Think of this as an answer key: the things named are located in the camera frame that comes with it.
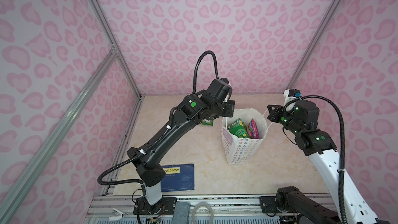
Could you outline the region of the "green Fox's spring tea packet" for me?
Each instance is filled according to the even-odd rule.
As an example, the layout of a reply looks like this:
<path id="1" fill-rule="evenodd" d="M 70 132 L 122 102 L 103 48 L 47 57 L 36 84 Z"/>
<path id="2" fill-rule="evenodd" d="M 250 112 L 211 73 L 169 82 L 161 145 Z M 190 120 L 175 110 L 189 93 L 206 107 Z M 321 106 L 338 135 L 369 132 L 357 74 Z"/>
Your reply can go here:
<path id="1" fill-rule="evenodd" d="M 231 134 L 235 135 L 240 139 L 248 138 L 248 133 L 246 131 L 245 125 L 240 118 L 236 119 L 229 127 L 228 130 Z"/>

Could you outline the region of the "purple candy packet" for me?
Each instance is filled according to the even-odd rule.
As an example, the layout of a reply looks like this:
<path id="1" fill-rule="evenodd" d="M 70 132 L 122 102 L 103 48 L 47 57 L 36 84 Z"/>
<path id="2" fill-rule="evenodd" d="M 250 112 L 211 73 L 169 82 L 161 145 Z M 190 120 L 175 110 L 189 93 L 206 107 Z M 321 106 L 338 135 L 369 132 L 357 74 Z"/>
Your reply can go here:
<path id="1" fill-rule="evenodd" d="M 249 122 L 249 124 L 246 127 L 246 130 L 247 130 L 248 136 L 251 139 L 256 139 L 256 140 L 260 139 L 258 127 L 257 127 L 257 124 L 254 119 L 251 119 L 251 121 Z"/>

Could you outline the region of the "white printed paper bag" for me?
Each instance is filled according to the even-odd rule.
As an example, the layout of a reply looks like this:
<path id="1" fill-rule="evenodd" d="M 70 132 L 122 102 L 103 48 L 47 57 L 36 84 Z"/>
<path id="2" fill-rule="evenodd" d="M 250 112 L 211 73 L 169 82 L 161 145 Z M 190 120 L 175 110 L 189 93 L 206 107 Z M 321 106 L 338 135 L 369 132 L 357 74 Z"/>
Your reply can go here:
<path id="1" fill-rule="evenodd" d="M 229 165 L 247 164 L 266 138 L 266 114 L 252 108 L 235 110 L 221 123 L 221 142 Z"/>

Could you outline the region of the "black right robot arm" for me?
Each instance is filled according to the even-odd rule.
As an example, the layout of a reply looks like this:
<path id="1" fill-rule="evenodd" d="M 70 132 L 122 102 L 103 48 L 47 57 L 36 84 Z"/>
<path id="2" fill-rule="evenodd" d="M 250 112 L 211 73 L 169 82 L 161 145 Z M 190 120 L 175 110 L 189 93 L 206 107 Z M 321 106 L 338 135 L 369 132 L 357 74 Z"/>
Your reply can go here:
<path id="1" fill-rule="evenodd" d="M 312 102 L 319 99 L 329 103 L 337 113 L 340 146 L 330 134 L 318 128 L 320 109 Z M 366 203 L 345 168 L 345 126 L 343 114 L 330 99 L 308 95 L 294 97 L 284 105 L 268 105 L 267 119 L 282 125 L 294 135 L 297 147 L 309 158 L 320 173 L 337 208 L 332 211 L 303 194 L 298 188 L 279 188 L 273 207 L 276 211 L 298 213 L 314 224 L 385 224 Z"/>

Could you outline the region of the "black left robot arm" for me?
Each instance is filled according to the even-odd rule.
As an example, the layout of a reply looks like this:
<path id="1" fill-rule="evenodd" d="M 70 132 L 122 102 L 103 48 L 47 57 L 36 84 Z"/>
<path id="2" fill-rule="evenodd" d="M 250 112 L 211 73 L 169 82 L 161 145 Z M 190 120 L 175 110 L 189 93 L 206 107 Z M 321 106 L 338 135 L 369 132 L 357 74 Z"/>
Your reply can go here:
<path id="1" fill-rule="evenodd" d="M 198 70 L 200 63 L 207 55 L 213 59 L 215 79 L 207 89 L 197 91 Z M 231 99 L 233 89 L 226 78 L 219 77 L 217 67 L 217 58 L 213 51 L 208 50 L 202 53 L 194 68 L 192 93 L 170 110 L 168 121 L 159 132 L 141 147 L 130 148 L 127 151 L 129 158 L 100 174 L 97 183 L 102 186 L 139 183 L 142 196 L 138 203 L 146 203 L 155 208 L 160 207 L 163 199 L 161 181 L 166 175 L 160 162 L 167 152 L 203 120 L 233 117 L 235 107 L 235 102 Z M 138 179 L 105 181 L 105 176 L 129 163 L 135 166 L 139 175 Z"/>

